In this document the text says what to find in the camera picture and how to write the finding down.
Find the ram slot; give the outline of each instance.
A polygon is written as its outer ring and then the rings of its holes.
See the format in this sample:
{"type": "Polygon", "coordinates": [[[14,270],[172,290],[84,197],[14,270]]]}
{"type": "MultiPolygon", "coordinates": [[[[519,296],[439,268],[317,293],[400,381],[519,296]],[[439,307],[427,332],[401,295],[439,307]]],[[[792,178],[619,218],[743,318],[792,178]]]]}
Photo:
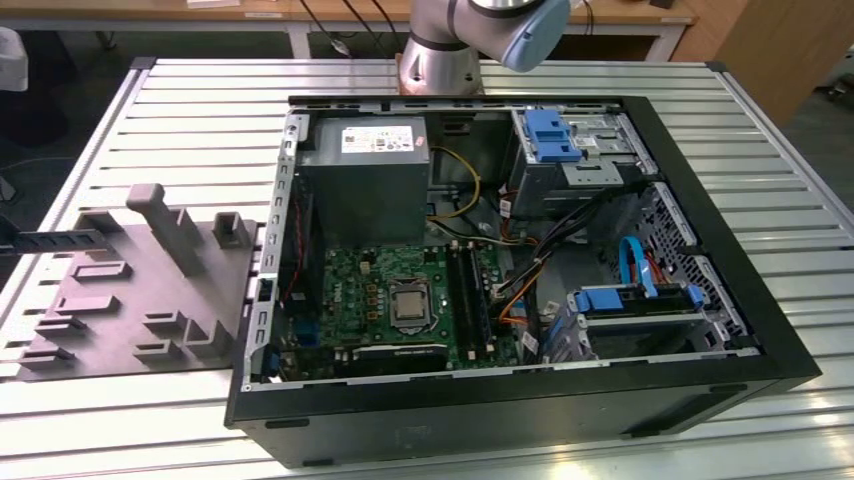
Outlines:
{"type": "Polygon", "coordinates": [[[448,294],[460,359],[475,360],[495,350],[480,267],[472,246],[445,247],[448,294]]]}

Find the open computer tower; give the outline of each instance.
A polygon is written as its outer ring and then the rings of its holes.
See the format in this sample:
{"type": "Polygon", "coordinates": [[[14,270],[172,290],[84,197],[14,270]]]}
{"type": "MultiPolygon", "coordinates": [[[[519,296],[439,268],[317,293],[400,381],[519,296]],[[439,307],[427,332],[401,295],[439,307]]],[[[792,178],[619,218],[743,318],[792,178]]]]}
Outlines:
{"type": "Polygon", "coordinates": [[[288,466],[671,434],[820,374],[644,98],[292,98],[225,424],[288,466]]]}

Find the motherboard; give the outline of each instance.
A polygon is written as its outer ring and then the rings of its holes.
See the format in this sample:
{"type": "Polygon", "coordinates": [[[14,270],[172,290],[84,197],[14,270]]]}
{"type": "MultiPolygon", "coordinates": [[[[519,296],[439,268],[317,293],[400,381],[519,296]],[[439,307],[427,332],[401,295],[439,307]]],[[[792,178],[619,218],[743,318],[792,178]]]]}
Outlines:
{"type": "MultiPolygon", "coordinates": [[[[459,255],[449,246],[337,248],[325,252],[316,342],[295,352],[303,379],[335,378],[340,373],[336,368],[347,363],[361,366],[355,372],[351,367],[351,375],[403,373],[388,365],[400,357],[413,359],[412,368],[419,371],[518,364],[512,332],[469,331],[469,319],[459,318],[468,315],[460,313],[467,311],[460,304],[469,303],[472,292],[463,291],[467,285],[448,263],[452,267],[453,259],[467,253],[463,250],[459,255]],[[488,338],[475,351],[467,338],[479,335],[488,338]]],[[[491,285],[501,281],[497,252],[485,245],[471,254],[473,263],[468,266],[473,268],[465,275],[476,275],[480,290],[473,298],[481,297],[485,304],[491,285]]]]}

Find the yellow wire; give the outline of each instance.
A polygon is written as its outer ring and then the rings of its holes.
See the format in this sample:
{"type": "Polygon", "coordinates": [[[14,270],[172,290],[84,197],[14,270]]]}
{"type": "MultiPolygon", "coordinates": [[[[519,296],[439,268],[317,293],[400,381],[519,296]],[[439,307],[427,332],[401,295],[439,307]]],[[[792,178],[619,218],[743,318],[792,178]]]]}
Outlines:
{"type": "Polygon", "coordinates": [[[461,215],[475,207],[475,205],[477,204],[477,200],[480,199],[480,175],[477,175],[477,171],[471,166],[471,163],[468,163],[468,161],[459,155],[459,153],[447,149],[445,147],[432,147],[431,150],[439,150],[447,153],[448,155],[451,155],[459,161],[459,163],[461,163],[463,166],[468,169],[468,171],[471,172],[471,176],[475,178],[475,194],[471,197],[471,202],[468,202],[468,204],[455,212],[443,213],[441,215],[427,216],[429,220],[439,220],[441,218],[457,217],[459,215],[461,215]]]}
{"type": "Polygon", "coordinates": [[[519,301],[519,299],[522,298],[522,295],[524,295],[524,292],[528,290],[528,288],[531,288],[531,284],[536,281],[536,277],[539,277],[543,274],[543,270],[546,270],[546,269],[540,266],[539,267],[539,271],[536,272],[536,275],[534,275],[531,277],[531,279],[527,282],[524,282],[524,285],[522,286],[522,288],[516,292],[515,297],[512,297],[512,300],[509,300],[509,303],[504,307],[504,310],[501,310],[501,314],[497,316],[497,320],[500,322],[504,322],[507,320],[504,317],[507,317],[507,314],[509,313],[509,310],[512,309],[512,304],[519,301]]]}

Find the sticker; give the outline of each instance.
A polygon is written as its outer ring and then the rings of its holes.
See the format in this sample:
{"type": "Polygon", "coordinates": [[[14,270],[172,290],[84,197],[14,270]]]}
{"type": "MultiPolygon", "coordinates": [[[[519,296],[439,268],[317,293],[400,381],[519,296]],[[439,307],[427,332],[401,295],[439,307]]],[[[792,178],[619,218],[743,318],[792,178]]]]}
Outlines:
{"type": "Polygon", "coordinates": [[[273,12],[245,12],[243,16],[245,18],[281,18],[281,14],[273,12]]]}
{"type": "Polygon", "coordinates": [[[341,131],[341,153],[412,152],[413,150],[409,126],[348,127],[341,131]]]}
{"type": "Polygon", "coordinates": [[[497,210],[499,214],[504,218],[509,218],[509,210],[512,210],[512,202],[509,200],[503,200],[497,202],[497,210]]]}
{"type": "Polygon", "coordinates": [[[572,141],[575,142],[576,147],[582,148],[599,148],[599,144],[596,143],[596,139],[591,136],[575,136],[572,137],[572,141]]]}
{"type": "Polygon", "coordinates": [[[532,354],[536,354],[539,342],[528,332],[524,332],[524,335],[522,335],[522,345],[524,345],[524,348],[527,348],[532,354]]]}

